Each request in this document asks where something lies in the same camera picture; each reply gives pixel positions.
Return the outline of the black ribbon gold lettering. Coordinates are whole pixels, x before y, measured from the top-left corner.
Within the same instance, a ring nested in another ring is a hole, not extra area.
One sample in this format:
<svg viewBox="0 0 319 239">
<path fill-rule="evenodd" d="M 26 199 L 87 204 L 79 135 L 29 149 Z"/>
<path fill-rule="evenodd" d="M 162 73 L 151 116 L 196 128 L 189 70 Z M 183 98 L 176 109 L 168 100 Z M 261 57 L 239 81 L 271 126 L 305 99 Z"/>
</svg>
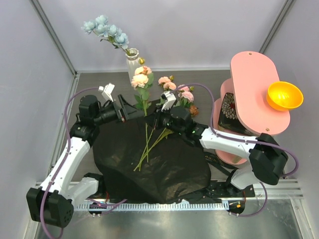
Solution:
<svg viewBox="0 0 319 239">
<path fill-rule="evenodd" d="M 224 175 L 229 176 L 231 171 L 237 170 L 237 167 L 223 162 L 215 153 L 204 152 L 204 157 L 208 164 L 212 165 Z"/>
</svg>

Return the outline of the blue artificial flower stem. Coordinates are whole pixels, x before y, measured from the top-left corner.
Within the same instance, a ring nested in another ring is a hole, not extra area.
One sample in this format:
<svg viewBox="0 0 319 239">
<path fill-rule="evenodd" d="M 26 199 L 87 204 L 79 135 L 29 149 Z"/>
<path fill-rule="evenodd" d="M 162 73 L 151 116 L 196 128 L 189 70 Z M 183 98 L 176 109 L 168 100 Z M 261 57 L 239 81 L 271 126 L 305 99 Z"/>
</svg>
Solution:
<svg viewBox="0 0 319 239">
<path fill-rule="evenodd" d="M 100 15 L 95 20 L 85 21 L 81 29 L 86 34 L 95 34 L 100 41 L 107 41 L 112 44 L 115 49 L 121 49 L 128 56 L 133 56 L 129 50 L 128 36 L 114 24 L 108 24 L 108 17 Z"/>
</svg>

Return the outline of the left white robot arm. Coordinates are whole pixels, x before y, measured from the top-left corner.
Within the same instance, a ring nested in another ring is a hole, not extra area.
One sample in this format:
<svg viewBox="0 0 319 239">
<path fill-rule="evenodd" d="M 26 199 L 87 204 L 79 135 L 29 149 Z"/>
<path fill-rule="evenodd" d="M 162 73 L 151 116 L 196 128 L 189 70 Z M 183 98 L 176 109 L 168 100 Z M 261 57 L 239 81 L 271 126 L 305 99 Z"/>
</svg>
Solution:
<svg viewBox="0 0 319 239">
<path fill-rule="evenodd" d="M 111 100 L 102 105 L 94 95 L 81 98 L 77 121 L 56 165 L 39 188 L 30 188 L 27 192 L 26 199 L 34 221 L 63 229 L 70 223 L 76 206 L 90 196 L 100 199 L 105 195 L 106 186 L 100 174 L 87 173 L 74 187 L 69 188 L 69 184 L 98 137 L 101 125 L 144 116 L 142 110 L 129 104 L 122 95 L 118 98 L 119 105 Z"/>
</svg>

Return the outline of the peach artificial flower stem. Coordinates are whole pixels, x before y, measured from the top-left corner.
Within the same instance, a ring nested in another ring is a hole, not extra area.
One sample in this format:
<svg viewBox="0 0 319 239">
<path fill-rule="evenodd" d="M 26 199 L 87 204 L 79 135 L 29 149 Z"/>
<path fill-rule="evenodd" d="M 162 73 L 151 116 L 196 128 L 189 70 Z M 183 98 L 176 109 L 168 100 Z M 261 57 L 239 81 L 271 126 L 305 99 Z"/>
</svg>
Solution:
<svg viewBox="0 0 319 239">
<path fill-rule="evenodd" d="M 132 87 L 138 92 L 135 95 L 137 101 L 136 107 L 144 112 L 144 116 L 148 115 L 148 108 L 152 105 L 150 101 L 150 88 L 153 86 L 154 75 L 150 67 L 141 66 L 134 72 L 131 81 Z"/>
</svg>

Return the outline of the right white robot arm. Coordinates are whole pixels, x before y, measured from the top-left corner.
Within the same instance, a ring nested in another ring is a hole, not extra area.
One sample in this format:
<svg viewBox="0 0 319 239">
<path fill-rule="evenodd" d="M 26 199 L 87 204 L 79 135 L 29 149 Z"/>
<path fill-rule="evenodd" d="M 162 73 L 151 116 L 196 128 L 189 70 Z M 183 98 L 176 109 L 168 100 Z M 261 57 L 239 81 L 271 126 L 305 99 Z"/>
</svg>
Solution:
<svg viewBox="0 0 319 239">
<path fill-rule="evenodd" d="M 226 193 L 232 197 L 254 183 L 277 185 L 288 161 L 287 154 L 270 135 L 241 136 L 218 131 L 195 122 L 184 107 L 162 110 L 157 106 L 145 117 L 145 122 L 154 129 L 167 128 L 178 133 L 191 146 L 216 149 L 246 159 L 248 165 L 232 172 L 225 184 Z"/>
</svg>

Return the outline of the black wrapping paper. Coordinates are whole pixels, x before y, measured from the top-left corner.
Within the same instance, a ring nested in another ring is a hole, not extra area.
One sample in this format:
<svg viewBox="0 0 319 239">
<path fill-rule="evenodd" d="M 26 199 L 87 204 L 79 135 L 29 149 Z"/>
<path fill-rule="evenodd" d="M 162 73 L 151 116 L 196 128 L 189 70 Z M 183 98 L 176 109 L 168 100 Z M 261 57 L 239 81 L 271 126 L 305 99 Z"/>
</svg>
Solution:
<svg viewBox="0 0 319 239">
<path fill-rule="evenodd" d="M 111 199 L 168 203 L 207 187 L 211 171 L 201 148 L 187 145 L 174 133 L 160 140 L 138 166 L 146 144 L 160 135 L 142 118 L 100 126 L 93 144 L 94 161 Z"/>
</svg>

